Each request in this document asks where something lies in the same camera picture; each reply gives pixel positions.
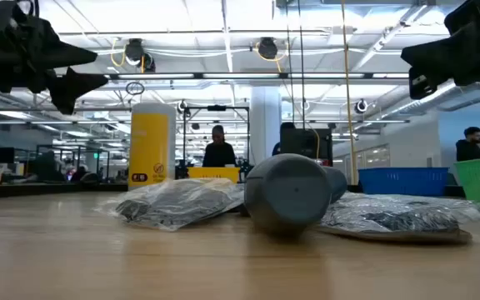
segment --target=wooden table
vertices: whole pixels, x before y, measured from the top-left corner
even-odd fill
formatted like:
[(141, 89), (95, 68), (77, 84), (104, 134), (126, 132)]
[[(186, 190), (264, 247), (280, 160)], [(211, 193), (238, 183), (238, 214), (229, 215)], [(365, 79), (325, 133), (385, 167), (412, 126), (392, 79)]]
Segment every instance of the wooden table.
[(234, 215), (160, 232), (94, 212), (109, 195), (0, 199), (0, 299), (480, 299), (480, 243), (284, 243)]

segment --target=yellow cable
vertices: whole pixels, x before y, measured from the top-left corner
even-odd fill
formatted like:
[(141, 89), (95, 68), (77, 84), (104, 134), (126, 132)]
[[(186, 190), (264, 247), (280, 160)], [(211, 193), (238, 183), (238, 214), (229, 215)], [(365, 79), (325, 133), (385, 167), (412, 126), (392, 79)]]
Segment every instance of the yellow cable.
[(288, 47), (289, 47), (288, 43), (287, 43), (287, 50), (284, 52), (284, 54), (281, 55), (280, 58), (274, 58), (274, 59), (267, 59), (267, 58), (263, 57), (262, 55), (260, 55), (260, 53), (258, 52), (258, 45), (259, 44), (260, 44), (260, 42), (257, 42), (257, 44), (255, 45), (255, 53), (257, 53), (260, 58), (262, 58), (263, 60), (265, 60), (267, 62), (278, 62), (288, 55)]
[(355, 145), (353, 142), (353, 122), (351, 119), (351, 99), (349, 97), (349, 49), (348, 49), (348, 37), (346, 35), (346, 13), (345, 13), (346, 0), (342, 0), (342, 23), (343, 23), (343, 52), (344, 62), (346, 70), (346, 89), (347, 89), (347, 125), (349, 126), (349, 136), (351, 141), (351, 184), (357, 184), (355, 178), (355, 172), (357, 171), (357, 162), (355, 160)]
[(114, 66), (116, 67), (121, 67), (123, 66), (123, 64), (125, 63), (125, 49), (127, 48), (127, 45), (123, 46), (123, 53), (122, 53), (122, 63), (117, 63), (115, 60), (114, 60), (114, 48), (116, 47), (116, 39), (114, 39), (114, 42), (112, 43), (112, 53), (110, 53), (110, 60), (112, 61), (112, 63), (114, 64)]

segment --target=black shirt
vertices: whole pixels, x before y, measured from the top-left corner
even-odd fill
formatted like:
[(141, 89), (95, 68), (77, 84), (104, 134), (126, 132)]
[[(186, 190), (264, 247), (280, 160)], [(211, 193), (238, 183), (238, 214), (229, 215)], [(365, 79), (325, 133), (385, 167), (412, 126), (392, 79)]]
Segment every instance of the black shirt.
[(233, 146), (224, 142), (223, 144), (209, 143), (205, 149), (204, 167), (223, 168), (225, 165), (236, 166)]
[(281, 154), (281, 143), (280, 142), (275, 144), (275, 147), (273, 147), (273, 151), (272, 151), (272, 156), (276, 156), (278, 154)]
[(480, 158), (480, 147), (473, 142), (460, 140), (457, 142), (457, 162)]

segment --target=yellow container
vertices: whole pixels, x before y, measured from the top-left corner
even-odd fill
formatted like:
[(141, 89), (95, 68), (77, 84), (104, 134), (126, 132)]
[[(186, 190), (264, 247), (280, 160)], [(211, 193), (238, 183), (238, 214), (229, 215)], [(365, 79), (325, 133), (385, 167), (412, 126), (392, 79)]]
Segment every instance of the yellow container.
[(190, 178), (227, 178), (233, 183), (238, 182), (240, 167), (189, 167)]

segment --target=white wall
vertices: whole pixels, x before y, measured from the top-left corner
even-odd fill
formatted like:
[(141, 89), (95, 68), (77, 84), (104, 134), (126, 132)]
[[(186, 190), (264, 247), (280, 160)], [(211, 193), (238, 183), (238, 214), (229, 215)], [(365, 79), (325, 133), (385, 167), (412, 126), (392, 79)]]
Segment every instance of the white wall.
[[(391, 167), (427, 167), (428, 158), (432, 166), (441, 163), (440, 142), (438, 136), (438, 119), (434, 112), (421, 117), (412, 117), (410, 123), (389, 124), (378, 136), (359, 136), (355, 142), (355, 151), (362, 151), (382, 145), (390, 149)], [(338, 144), (333, 149), (333, 156), (349, 154), (349, 142)]]
[(480, 103), (455, 112), (438, 113), (438, 131), (440, 135), (442, 166), (450, 168), (457, 160), (455, 143), (464, 139), (464, 129), (475, 126), (480, 128)]

